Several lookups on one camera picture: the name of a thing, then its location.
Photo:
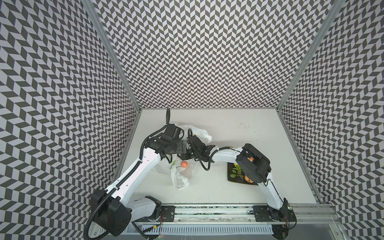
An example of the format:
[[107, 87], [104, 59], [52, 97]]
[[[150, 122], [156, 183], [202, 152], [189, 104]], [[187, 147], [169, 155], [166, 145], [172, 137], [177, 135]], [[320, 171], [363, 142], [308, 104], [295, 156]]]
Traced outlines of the orange peach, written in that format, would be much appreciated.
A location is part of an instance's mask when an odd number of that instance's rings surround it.
[[251, 180], [251, 179], [249, 179], [247, 176], [244, 176], [244, 180], [247, 182], [247, 183], [249, 183], [249, 184], [253, 184], [254, 182]]

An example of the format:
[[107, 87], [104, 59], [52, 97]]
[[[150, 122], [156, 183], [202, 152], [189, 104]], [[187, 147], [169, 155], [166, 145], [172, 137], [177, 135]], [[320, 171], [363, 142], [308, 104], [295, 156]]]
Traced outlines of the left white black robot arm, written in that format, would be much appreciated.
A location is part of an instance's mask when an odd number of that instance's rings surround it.
[[161, 219], [161, 201], [152, 196], [131, 202], [131, 196], [140, 182], [163, 158], [168, 162], [169, 155], [183, 151], [184, 130], [174, 124], [166, 124], [145, 138], [137, 160], [105, 190], [96, 190], [91, 195], [91, 214], [84, 227], [83, 238], [90, 240], [89, 230], [95, 222], [105, 232], [96, 238], [108, 234], [120, 235], [129, 224], [147, 218], [152, 221]]

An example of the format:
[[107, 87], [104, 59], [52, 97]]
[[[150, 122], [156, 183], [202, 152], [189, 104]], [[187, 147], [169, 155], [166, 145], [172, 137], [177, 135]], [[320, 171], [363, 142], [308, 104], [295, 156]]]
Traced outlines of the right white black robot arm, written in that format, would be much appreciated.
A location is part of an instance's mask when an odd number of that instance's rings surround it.
[[177, 155], [181, 160], [199, 162], [206, 171], [211, 169], [213, 163], [233, 164], [230, 176], [259, 186], [267, 202], [267, 214], [272, 221], [288, 224], [296, 220], [293, 208], [279, 194], [274, 184], [270, 160], [253, 145], [245, 144], [241, 148], [207, 146], [193, 135], [183, 140], [182, 151]]

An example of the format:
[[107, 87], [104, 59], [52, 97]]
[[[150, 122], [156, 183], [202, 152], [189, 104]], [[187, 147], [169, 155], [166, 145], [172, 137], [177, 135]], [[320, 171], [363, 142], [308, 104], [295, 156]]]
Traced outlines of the white plastic bag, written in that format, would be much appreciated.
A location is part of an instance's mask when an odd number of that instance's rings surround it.
[[193, 174], [199, 164], [199, 160], [195, 158], [189, 145], [188, 130], [191, 130], [192, 136], [199, 138], [206, 146], [213, 140], [213, 137], [207, 130], [192, 125], [175, 124], [175, 127], [180, 130], [178, 138], [182, 141], [182, 147], [187, 152], [166, 155], [152, 171], [170, 177], [173, 187], [177, 190], [183, 190], [192, 184]]

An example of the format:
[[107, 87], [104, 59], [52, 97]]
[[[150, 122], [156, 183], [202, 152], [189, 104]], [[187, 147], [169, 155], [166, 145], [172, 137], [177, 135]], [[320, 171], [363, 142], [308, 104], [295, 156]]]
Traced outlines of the yellow lemon with leaves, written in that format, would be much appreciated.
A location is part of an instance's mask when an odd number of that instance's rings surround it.
[[240, 178], [242, 180], [244, 179], [242, 169], [238, 164], [234, 164], [234, 166], [232, 167], [232, 173], [230, 174], [230, 177], [232, 179], [235, 179], [235, 178]]

